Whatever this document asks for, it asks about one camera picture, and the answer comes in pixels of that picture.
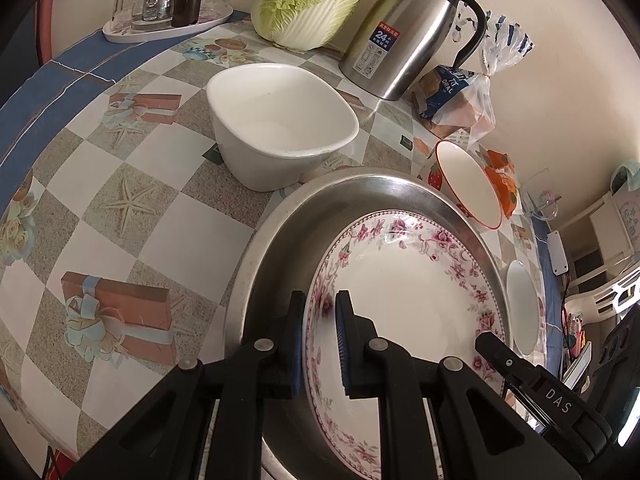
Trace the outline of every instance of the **stainless steel basin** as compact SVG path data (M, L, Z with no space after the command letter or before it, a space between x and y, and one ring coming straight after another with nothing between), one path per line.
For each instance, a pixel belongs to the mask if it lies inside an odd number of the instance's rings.
M225 354L262 336L269 320L286 313L292 290L309 289L331 241L351 221L381 209L421 213L453 232L480 264L508 320L498 269L457 207L421 181L396 171L349 168L314 179L287 197L249 245L233 286L225 321ZM504 327L511 341L508 321ZM325 444L306 400L270 401L265 408L262 465L276 480L358 478Z

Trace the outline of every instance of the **white tray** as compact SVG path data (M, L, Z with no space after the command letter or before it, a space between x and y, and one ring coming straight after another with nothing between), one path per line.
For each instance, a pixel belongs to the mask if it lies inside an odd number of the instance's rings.
M152 32L112 32L111 22L104 24L102 33L107 41L111 43L143 43L144 41L153 40L165 40L167 38L178 38L179 36L186 36L188 34L198 34L209 30L210 28L225 23L229 19L231 13L234 11L231 6L226 6L226 12L222 18L212 20L210 22L195 23L194 25L187 25L186 27L166 28L165 30L154 30Z

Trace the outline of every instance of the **table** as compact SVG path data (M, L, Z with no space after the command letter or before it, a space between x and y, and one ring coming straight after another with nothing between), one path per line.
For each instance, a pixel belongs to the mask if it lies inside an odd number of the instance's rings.
M3 134L0 158L0 202L9 204L0 222L0 384L74 459L178 359L222 357L242 253L300 185L258 193L228 172L203 89L215 73L284 62L343 95L360 132L314 174L362 164L415 176L437 141L406 102L346 80L337 53L275 48L239 18L182 41L127 46L94 34L0 110L5 132L15 133ZM544 320L529 220L513 216L481 236L498 267L526 264ZM540 328L536 364L546 355Z

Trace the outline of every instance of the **teal cloth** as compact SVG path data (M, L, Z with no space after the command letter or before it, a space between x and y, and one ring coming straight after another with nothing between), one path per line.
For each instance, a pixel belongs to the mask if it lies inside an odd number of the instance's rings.
M626 160L620 164L611 175L611 192L615 193L626 181L629 191L640 188L640 162L637 160Z

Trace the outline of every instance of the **plastic bag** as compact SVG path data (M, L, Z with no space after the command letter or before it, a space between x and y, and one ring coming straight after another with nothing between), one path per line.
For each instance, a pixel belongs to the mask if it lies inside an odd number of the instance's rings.
M460 128L469 133L469 144L495 128L494 108L489 98L490 78L495 73L520 62L534 47L518 23L501 14L487 11L487 32L478 48L482 73L454 70L438 65L412 88L412 102L420 122L431 133L444 139ZM454 41L467 24L476 28L471 18L460 20Z

